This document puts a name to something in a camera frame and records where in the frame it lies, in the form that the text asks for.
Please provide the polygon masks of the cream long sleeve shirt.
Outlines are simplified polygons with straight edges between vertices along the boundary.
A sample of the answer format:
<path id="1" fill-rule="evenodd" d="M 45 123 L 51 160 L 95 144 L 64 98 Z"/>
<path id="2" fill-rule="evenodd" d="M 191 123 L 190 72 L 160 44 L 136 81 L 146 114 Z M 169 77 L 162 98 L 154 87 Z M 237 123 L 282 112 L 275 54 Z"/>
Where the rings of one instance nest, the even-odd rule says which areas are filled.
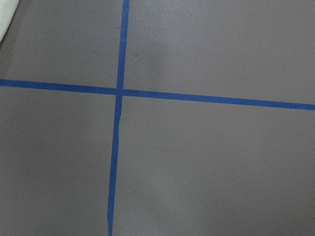
<path id="1" fill-rule="evenodd" d="M 2 42 L 19 4 L 19 0 L 0 0 L 0 41 Z"/>

